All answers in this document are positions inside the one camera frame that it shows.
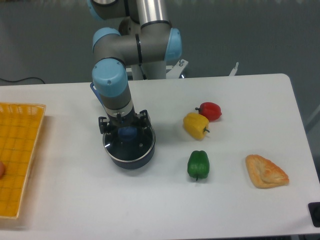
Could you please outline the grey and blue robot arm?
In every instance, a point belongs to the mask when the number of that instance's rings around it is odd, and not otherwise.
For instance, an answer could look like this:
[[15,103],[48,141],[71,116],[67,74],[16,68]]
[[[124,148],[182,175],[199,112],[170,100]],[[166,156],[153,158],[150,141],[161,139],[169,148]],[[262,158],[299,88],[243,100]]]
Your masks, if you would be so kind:
[[127,66],[166,63],[182,55],[180,31],[173,28],[163,0],[89,0],[89,10],[100,20],[128,18],[137,24],[129,33],[109,27],[99,29],[92,39],[92,81],[106,117],[100,117],[101,134],[124,127],[150,125],[145,110],[136,114],[128,84]]

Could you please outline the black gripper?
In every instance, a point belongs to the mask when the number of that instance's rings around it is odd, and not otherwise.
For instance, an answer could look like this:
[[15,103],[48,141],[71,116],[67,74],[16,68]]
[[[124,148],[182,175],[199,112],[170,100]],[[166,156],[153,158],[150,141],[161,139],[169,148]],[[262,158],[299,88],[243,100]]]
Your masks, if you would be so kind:
[[131,127],[135,124],[138,130],[145,134],[151,135],[151,122],[148,111],[146,109],[136,113],[135,111],[130,111],[127,115],[121,115],[117,113],[115,115],[107,114],[108,118],[105,116],[100,116],[98,118],[98,127],[102,135],[109,134],[112,130],[124,127]]

